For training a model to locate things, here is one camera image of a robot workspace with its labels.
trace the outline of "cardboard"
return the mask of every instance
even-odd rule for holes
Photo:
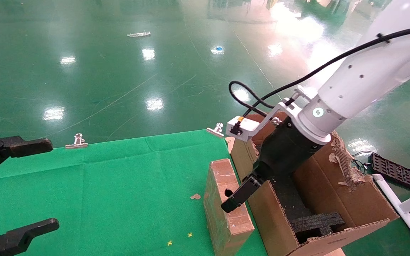
[[[237,190],[239,184],[229,159],[210,162],[204,194],[205,215],[216,256],[234,256],[254,231],[246,205],[230,213],[221,209],[228,188]]]
[[[279,112],[277,117],[284,120],[286,114]],[[260,115],[248,118],[258,122],[263,119]],[[273,130],[274,126],[268,124],[252,141],[234,141],[231,156],[240,178],[252,171],[257,159],[252,143],[261,144]],[[340,185],[338,182],[345,178],[340,166],[329,161],[330,153],[330,144],[322,147],[294,172],[293,180],[306,207],[314,214],[339,212],[346,224],[335,233],[299,244],[271,183],[265,182],[248,202],[269,256],[323,256],[398,218],[371,179],[357,183],[353,192]]]

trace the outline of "black crate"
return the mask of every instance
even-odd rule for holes
[[[371,163],[371,169],[374,173],[410,188],[410,169],[382,158],[377,154],[371,154],[368,157],[368,162]]]

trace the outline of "green floor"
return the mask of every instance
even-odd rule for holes
[[[0,137],[62,147],[77,132],[98,143],[225,123],[244,112],[229,81],[266,94],[307,74],[353,47],[389,0],[336,2],[0,0]],[[151,36],[126,36],[141,31]],[[335,68],[303,85],[321,86]],[[351,152],[377,151],[410,168],[410,81],[338,132]],[[410,232],[398,220],[345,252],[409,254]]]

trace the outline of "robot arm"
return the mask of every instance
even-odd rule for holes
[[[358,45],[376,35],[410,28],[410,1],[394,0],[374,20]],[[303,109],[278,103],[260,123],[236,117],[227,123],[226,134],[247,141],[262,129],[277,111],[288,118],[269,135],[237,191],[221,207],[231,212],[251,196],[266,180],[289,174],[330,142],[330,133],[345,120],[376,102],[392,89],[410,79],[410,34],[387,40],[346,58]],[[234,126],[239,123],[238,132]]]

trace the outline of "wire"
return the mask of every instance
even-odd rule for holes
[[[402,30],[402,31],[394,32],[394,33],[392,33],[392,34],[388,34],[387,36],[383,36],[382,34],[378,34],[378,35],[377,35],[378,38],[376,38],[376,39],[374,39],[374,40],[372,40],[372,41],[369,41],[369,42],[367,42],[367,43],[364,43],[363,45],[357,46],[357,47],[355,47],[355,48],[353,48],[353,49],[351,49],[351,50],[348,50],[347,52],[345,52],[345,53],[343,53],[343,54],[340,54],[340,55],[338,55],[337,57],[331,59],[329,62],[325,63],[324,65],[321,65],[320,67],[318,67],[317,69],[313,70],[311,73],[307,74],[306,76],[304,76],[304,77],[302,77],[302,78],[300,78],[300,79],[298,79],[298,80],[296,80],[296,81],[293,81],[293,82],[291,82],[291,83],[289,83],[289,84],[286,84],[285,86],[282,86],[282,87],[280,87],[280,88],[278,88],[278,89],[276,89],[276,90],[274,90],[274,91],[272,91],[272,92],[266,94],[265,96],[263,96],[262,98],[260,98],[260,100],[257,100],[257,102],[254,103],[254,104],[252,105],[252,107],[257,107],[257,105],[259,105],[260,103],[262,103],[262,101],[264,101],[264,100],[267,99],[268,97],[271,97],[271,96],[277,94],[278,92],[281,92],[281,91],[286,90],[286,89],[288,89],[288,88],[290,88],[290,87],[292,87],[292,86],[295,86],[295,85],[297,85],[297,84],[299,84],[299,83],[302,83],[302,82],[306,81],[307,79],[311,78],[311,76],[314,76],[314,75],[317,74],[319,71],[321,71],[321,70],[323,70],[324,68],[328,67],[328,66],[331,65],[332,63],[337,62],[338,60],[341,60],[341,59],[343,59],[343,58],[345,58],[345,57],[347,57],[347,56],[349,56],[349,55],[351,55],[351,54],[354,54],[354,53],[359,52],[359,51],[361,51],[361,50],[364,50],[364,49],[367,49],[367,48],[372,47],[372,46],[374,46],[374,45],[377,45],[377,44],[379,44],[379,43],[381,43],[381,42],[389,43],[389,40],[390,40],[390,39],[394,39],[394,38],[397,38],[397,37],[400,37],[400,36],[406,36],[406,35],[408,35],[408,34],[410,34],[410,29],[405,29],[405,30]],[[244,116],[244,117],[247,116],[247,115],[251,112],[252,109],[253,109],[253,108],[249,107],[248,110],[243,114],[243,116]]]
[[[368,167],[366,166],[366,163],[364,164],[363,162],[361,162],[361,161],[359,161],[359,160],[356,160],[356,159],[354,159],[354,160],[352,160],[352,162],[354,162],[354,164],[356,164],[357,166],[358,166],[358,169],[360,170],[360,171],[362,171],[361,170],[361,168],[360,168],[360,166],[358,165],[358,163],[357,162],[359,162],[361,165],[362,165],[362,168],[363,168],[363,174],[365,174],[366,173],[366,170],[368,170]]]
[[[360,151],[360,152],[358,152],[358,153],[356,153],[356,154],[353,154],[352,157],[356,157],[356,156],[358,156],[358,155],[360,155],[360,154],[364,154],[364,153],[371,153],[371,154],[379,155],[379,154],[377,154],[376,152],[373,152],[373,151],[363,150],[363,151]]]
[[[360,171],[360,172],[362,172],[362,169],[360,168],[360,165],[358,165],[358,162],[356,162],[356,160],[351,160],[351,163],[352,164],[355,164],[355,166],[358,168],[358,170]]]
[[[246,91],[248,91],[253,97],[255,97],[255,98],[257,99],[258,102],[262,103],[262,105],[264,105],[265,107],[274,108],[274,106],[272,106],[272,105],[270,105],[270,104],[268,104],[268,103],[265,103],[262,99],[260,99],[260,97],[257,96],[257,94],[256,94],[255,92],[253,92],[252,89],[249,88],[249,86],[247,86],[246,84],[244,84],[244,83],[242,83],[242,82],[240,82],[240,81],[231,81],[231,82],[229,83],[229,92],[230,92],[231,96],[232,96],[239,104],[241,104],[241,105],[247,107],[247,108],[250,109],[251,111],[254,111],[254,112],[256,112],[256,113],[262,115],[263,117],[266,117],[266,116],[267,116],[267,113],[263,112],[262,110],[257,109],[257,108],[255,108],[255,107],[252,107],[251,105],[249,105],[249,104],[247,104],[247,103],[241,101],[240,99],[238,99],[238,97],[237,97],[237,96],[235,95],[235,93],[232,91],[232,86],[233,86],[234,84],[238,84],[239,86],[241,86],[241,87],[243,87],[244,89],[246,89]]]

